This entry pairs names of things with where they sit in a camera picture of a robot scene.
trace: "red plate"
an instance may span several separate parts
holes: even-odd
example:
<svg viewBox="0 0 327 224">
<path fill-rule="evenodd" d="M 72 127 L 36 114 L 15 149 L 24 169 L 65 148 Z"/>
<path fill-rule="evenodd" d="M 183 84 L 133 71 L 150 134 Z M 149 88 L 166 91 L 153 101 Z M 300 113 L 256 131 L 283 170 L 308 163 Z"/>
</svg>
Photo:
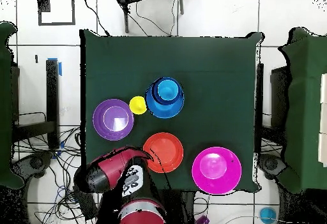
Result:
<svg viewBox="0 0 327 224">
<path fill-rule="evenodd" d="M 143 150 L 152 155 L 154 161 L 149 160 L 149 168 L 163 174 L 175 170 L 183 159 L 183 146 L 174 135 L 161 132 L 152 135 L 143 145 Z"/>
</svg>

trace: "black stand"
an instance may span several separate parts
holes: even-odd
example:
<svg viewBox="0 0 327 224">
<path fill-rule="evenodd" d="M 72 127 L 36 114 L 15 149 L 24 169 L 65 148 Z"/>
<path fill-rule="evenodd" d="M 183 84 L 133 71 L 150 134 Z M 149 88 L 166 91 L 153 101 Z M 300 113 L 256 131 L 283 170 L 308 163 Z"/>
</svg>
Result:
<svg viewBox="0 0 327 224">
<path fill-rule="evenodd" d="M 13 125 L 13 142 L 47 134 L 49 149 L 59 148 L 59 102 L 58 102 L 58 68 L 57 61 L 47 60 L 47 121 L 42 123 Z M 19 68 L 11 67 L 13 91 L 13 122 L 19 120 Z"/>
</svg>

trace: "magenta bowl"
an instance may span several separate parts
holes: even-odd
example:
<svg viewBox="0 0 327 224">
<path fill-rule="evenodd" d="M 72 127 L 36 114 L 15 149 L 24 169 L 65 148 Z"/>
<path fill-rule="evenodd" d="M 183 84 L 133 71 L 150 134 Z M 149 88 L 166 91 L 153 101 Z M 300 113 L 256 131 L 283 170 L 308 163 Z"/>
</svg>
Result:
<svg viewBox="0 0 327 224">
<path fill-rule="evenodd" d="M 209 194 L 225 194 L 238 185 L 241 163 L 238 157 L 223 147 L 210 147 L 197 155 L 192 166 L 194 183 Z"/>
</svg>

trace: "blue bowl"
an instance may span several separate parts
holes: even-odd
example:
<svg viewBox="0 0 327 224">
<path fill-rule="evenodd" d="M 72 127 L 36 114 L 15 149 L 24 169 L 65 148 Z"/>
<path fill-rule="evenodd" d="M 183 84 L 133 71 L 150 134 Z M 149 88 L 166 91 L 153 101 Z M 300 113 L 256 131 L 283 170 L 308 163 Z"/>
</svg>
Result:
<svg viewBox="0 0 327 224">
<path fill-rule="evenodd" d="M 152 86 L 154 99 L 162 105 L 171 105 L 181 96 L 180 84 L 169 77 L 158 78 Z"/>
<path fill-rule="evenodd" d="M 175 102 L 170 105 L 164 105 L 157 102 L 152 93 L 153 84 L 146 90 L 146 106 L 150 113 L 158 118 L 168 119 L 176 116 L 184 105 L 184 94 L 181 90 L 181 94 L 175 97 Z"/>
<path fill-rule="evenodd" d="M 265 207 L 260 210 L 260 218 L 264 224 L 272 224 L 276 219 L 276 212 L 270 207 Z"/>
</svg>

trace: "table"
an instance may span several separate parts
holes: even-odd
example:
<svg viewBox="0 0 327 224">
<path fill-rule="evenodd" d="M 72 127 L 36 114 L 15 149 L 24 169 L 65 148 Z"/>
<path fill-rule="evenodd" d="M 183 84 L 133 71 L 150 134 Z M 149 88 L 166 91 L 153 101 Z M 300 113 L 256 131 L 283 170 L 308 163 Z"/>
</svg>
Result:
<svg viewBox="0 0 327 224">
<path fill-rule="evenodd" d="M 242 165 L 236 190 L 258 190 L 252 166 L 255 50 L 261 33 L 247 38 L 104 37 L 84 30 L 80 36 L 82 56 L 85 51 L 81 59 L 86 61 L 86 101 L 81 111 L 86 111 L 87 163 L 125 145 L 142 147 L 152 134 L 168 132 L 180 139 L 184 149 L 181 165 L 167 174 L 172 189 L 199 190 L 191 175 L 195 157 L 205 148 L 222 146 L 232 150 Z M 134 115 L 133 130 L 119 141 L 97 134 L 92 116 L 99 103 L 110 98 L 129 103 L 163 76 L 183 86 L 185 104 L 177 116 Z M 168 188 L 164 174 L 151 171 L 151 175 L 158 189 Z"/>
</svg>

